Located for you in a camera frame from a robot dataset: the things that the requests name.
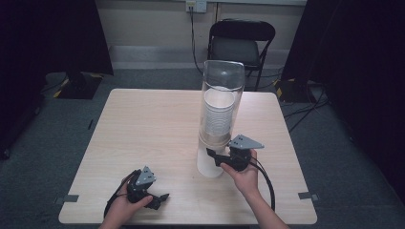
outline gray carpet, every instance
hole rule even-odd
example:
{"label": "gray carpet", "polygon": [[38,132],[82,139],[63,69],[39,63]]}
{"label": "gray carpet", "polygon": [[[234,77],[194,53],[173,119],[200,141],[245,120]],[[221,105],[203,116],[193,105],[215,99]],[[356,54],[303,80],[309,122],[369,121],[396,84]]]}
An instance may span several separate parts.
{"label": "gray carpet", "polygon": [[[273,74],[277,70],[265,72]],[[64,73],[47,75],[47,87],[63,77]],[[272,79],[264,78],[261,85]],[[254,85],[254,80],[249,78],[246,85]],[[54,200],[69,192],[109,92],[114,88],[199,90],[201,86],[194,69],[116,70],[102,80],[92,100],[55,99],[57,88],[44,92],[39,115],[11,147],[11,158],[0,161],[0,228],[97,228],[61,224],[62,206]],[[313,89],[315,96],[320,91]],[[280,105],[288,115],[309,104]],[[288,127],[304,114],[287,118]],[[309,191],[319,197],[314,202],[318,221],[291,228],[405,228],[404,206],[373,162],[351,142],[344,121],[330,105],[312,111],[291,138]]]}

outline transparent cylinder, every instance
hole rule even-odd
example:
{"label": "transparent cylinder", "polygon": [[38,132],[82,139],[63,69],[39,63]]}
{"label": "transparent cylinder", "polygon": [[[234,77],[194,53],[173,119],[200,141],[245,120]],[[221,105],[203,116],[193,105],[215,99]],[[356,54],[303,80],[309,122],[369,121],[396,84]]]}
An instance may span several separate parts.
{"label": "transparent cylinder", "polygon": [[197,165],[200,173],[206,177],[217,177],[223,172],[215,166],[206,148],[220,155],[225,154],[244,86],[245,67],[242,63],[219,60],[204,62]]}

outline light wood table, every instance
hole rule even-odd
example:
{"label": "light wood table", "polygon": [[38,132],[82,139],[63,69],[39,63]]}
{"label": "light wood table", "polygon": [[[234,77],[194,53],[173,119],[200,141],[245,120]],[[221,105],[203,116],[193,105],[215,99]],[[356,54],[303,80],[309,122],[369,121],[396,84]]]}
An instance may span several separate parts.
{"label": "light wood table", "polygon": [[[170,197],[158,211],[142,208],[128,224],[257,224],[232,178],[202,176],[197,169],[201,91],[112,90],[59,215],[62,223],[99,224],[121,180],[149,166],[157,181],[148,189]],[[276,213],[287,224],[317,221],[277,98],[242,95],[232,138],[242,134],[265,145],[258,159],[272,181]],[[266,181],[259,189],[270,203]]]}

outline person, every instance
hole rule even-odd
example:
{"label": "person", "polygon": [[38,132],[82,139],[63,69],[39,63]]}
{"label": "person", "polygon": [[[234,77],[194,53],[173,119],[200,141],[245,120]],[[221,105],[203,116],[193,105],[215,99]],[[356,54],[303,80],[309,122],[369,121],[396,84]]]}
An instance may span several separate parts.
{"label": "person", "polygon": [[[253,157],[257,158],[257,152],[250,150]],[[260,228],[288,228],[287,225],[276,215],[270,206],[263,199],[258,188],[258,169],[248,165],[241,172],[235,171],[225,163],[221,167],[233,178],[236,188],[242,193],[245,200],[253,211]],[[124,193],[127,184],[125,183],[120,193]],[[136,203],[131,203],[126,196],[120,196],[111,204],[110,210],[100,225],[100,229],[116,229],[127,222],[132,215],[140,208],[152,201],[152,196],[145,197]]]}

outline hand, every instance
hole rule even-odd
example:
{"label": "hand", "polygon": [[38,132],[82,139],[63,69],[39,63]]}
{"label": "hand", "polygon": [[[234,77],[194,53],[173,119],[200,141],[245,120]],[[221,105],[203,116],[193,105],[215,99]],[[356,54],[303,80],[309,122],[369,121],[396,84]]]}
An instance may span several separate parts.
{"label": "hand", "polygon": [[108,210],[107,216],[105,216],[104,221],[99,228],[102,229],[113,229],[119,228],[125,222],[127,222],[134,213],[140,208],[146,206],[153,199],[152,196],[147,196],[136,203],[131,203],[126,197],[128,183],[125,182],[119,190],[118,194],[122,195],[111,204]]}
{"label": "hand", "polygon": [[[252,157],[257,158],[257,152],[255,150],[250,150],[250,152]],[[254,159],[251,159],[251,162],[254,164],[257,163]],[[241,172],[237,172],[225,163],[221,163],[221,167],[233,178],[236,187],[245,198],[260,195],[258,189],[258,170],[253,165],[249,164]]]}

